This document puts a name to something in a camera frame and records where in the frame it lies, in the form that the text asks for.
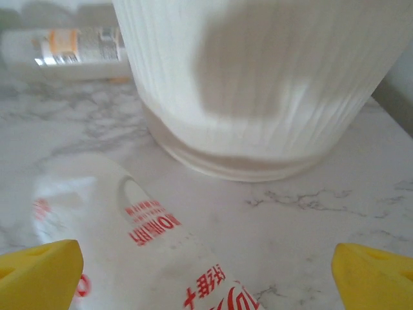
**plastic bottle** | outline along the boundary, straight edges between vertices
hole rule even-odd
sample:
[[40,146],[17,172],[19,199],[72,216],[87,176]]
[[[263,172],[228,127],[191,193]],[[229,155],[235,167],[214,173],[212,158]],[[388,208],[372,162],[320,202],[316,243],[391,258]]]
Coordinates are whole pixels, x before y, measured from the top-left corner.
[[132,76],[118,27],[13,30],[0,41],[7,71],[23,81]]
[[100,155],[52,166],[36,184],[34,214],[43,242],[80,244],[81,310],[263,310],[209,248]]

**bottle label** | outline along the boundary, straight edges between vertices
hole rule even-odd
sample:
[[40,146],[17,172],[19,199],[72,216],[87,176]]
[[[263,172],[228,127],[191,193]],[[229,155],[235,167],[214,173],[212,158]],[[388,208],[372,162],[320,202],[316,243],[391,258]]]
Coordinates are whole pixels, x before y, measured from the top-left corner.
[[79,242],[78,309],[263,310],[210,249],[101,156],[49,169],[33,207],[43,242]]
[[56,29],[45,33],[35,45],[41,50],[38,65],[77,65],[120,61],[123,40],[116,27]]

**ribbed texture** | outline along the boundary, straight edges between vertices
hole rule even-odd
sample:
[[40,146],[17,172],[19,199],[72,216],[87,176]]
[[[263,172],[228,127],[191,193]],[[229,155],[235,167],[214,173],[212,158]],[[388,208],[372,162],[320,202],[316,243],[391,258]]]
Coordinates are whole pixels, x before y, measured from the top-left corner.
[[411,0],[115,0],[144,102],[200,151],[323,154],[413,34]]

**white marble surface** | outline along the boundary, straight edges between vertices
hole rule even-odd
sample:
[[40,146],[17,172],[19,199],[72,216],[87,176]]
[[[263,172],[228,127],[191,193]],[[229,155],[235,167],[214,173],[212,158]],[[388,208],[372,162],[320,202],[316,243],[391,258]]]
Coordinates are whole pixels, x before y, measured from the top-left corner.
[[170,158],[147,131],[133,85],[3,81],[0,143],[0,253],[36,244],[30,195],[45,165],[101,151],[267,309],[343,309],[330,272],[339,242],[413,256],[413,142],[372,99],[321,164],[272,183],[217,180]]

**white bottle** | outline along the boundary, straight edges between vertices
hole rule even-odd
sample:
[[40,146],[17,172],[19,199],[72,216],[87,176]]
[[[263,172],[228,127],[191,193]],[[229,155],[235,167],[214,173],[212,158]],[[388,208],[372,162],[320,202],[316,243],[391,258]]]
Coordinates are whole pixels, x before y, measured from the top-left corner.
[[321,161],[413,36],[412,0],[114,0],[154,139],[268,181]]
[[37,182],[34,211],[43,242],[81,246],[79,309],[263,309],[210,249],[100,155],[49,169]]
[[27,82],[132,76],[118,27],[6,31],[0,57]]

